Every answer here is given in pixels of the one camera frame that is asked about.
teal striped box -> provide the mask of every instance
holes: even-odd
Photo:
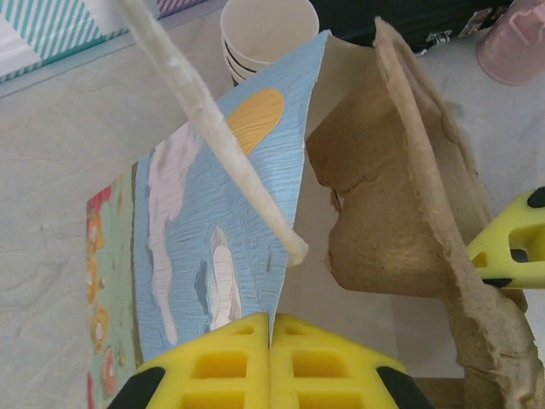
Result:
[[[144,0],[157,19],[205,0]],[[0,84],[128,31],[112,0],[0,0]]]

